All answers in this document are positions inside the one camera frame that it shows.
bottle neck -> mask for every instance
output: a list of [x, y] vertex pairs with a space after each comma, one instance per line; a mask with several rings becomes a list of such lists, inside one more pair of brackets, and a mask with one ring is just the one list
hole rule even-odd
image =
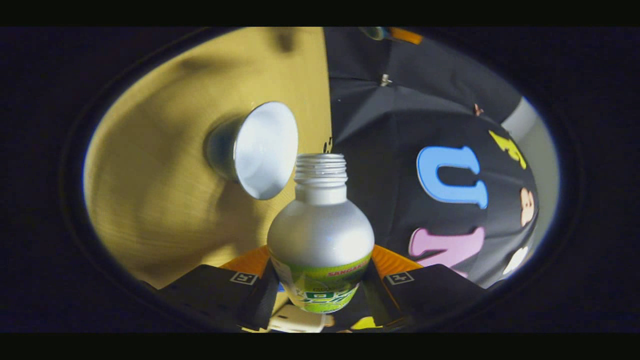
[[311, 205], [347, 201], [347, 164], [341, 154], [300, 154], [296, 159], [296, 200]]

bottle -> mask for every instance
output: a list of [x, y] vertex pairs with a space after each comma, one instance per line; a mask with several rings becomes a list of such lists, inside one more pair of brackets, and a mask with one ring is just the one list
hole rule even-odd
[[291, 302], [311, 313], [332, 313], [357, 291], [371, 259], [367, 217], [347, 200], [341, 154], [300, 154], [296, 198], [267, 235], [271, 262]]

green label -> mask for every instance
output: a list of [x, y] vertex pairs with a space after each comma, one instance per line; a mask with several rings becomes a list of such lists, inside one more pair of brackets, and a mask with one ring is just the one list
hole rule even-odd
[[349, 304], [370, 259], [371, 253], [342, 266], [310, 268], [283, 263], [271, 255], [291, 302], [310, 313], [332, 313]]

blue letter u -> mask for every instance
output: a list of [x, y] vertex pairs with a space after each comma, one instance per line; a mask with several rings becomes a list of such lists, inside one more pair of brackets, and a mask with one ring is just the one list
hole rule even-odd
[[481, 209], [486, 209], [489, 198], [482, 180], [478, 180], [475, 186], [450, 186], [438, 178], [440, 167], [468, 168], [478, 174], [480, 164], [469, 147], [425, 147], [418, 154], [417, 167], [420, 184], [432, 198], [442, 202], [478, 204]]

orange object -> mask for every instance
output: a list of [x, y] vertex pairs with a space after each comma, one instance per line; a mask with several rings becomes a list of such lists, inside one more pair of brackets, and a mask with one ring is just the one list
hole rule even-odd
[[415, 45], [420, 45], [420, 43], [422, 42], [422, 35], [412, 33], [411, 31], [403, 30], [400, 28], [390, 28], [389, 32], [391, 34], [391, 37], [394, 37], [398, 40], [404, 40]]
[[[391, 250], [375, 245], [371, 259], [376, 264], [380, 279], [387, 275], [397, 274], [399, 272], [407, 272], [422, 268], [419, 264], [411, 261], [404, 256], [396, 254]], [[262, 277], [264, 267], [269, 260], [269, 250], [267, 245], [253, 249], [242, 256], [225, 263], [220, 268], [233, 270], [238, 272], [246, 272], [249, 274], [257, 274]]]

